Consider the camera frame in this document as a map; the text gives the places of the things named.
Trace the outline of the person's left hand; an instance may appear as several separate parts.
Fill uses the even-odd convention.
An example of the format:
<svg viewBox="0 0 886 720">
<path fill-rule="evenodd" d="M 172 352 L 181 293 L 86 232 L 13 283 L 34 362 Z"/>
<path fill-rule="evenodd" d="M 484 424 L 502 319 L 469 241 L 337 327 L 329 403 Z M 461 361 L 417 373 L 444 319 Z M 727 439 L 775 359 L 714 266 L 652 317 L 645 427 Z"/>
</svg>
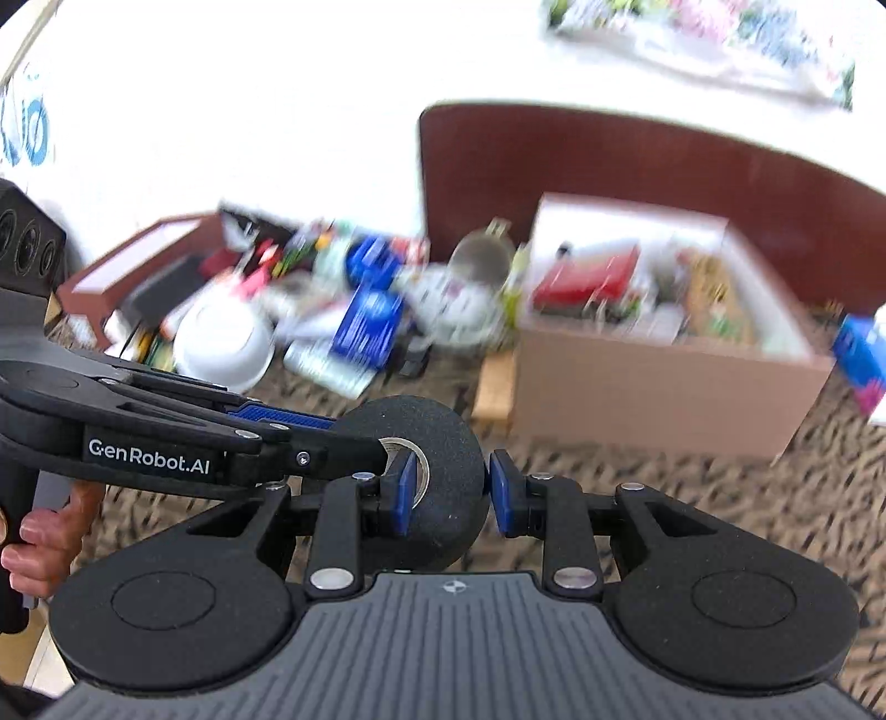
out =
<svg viewBox="0 0 886 720">
<path fill-rule="evenodd" d="M 105 486 L 77 480 L 60 510 L 38 508 L 21 521 L 21 542 L 2 552 L 2 567 L 17 593 L 39 600 L 53 597 L 80 555 L 84 538 L 99 516 Z"/>
</svg>

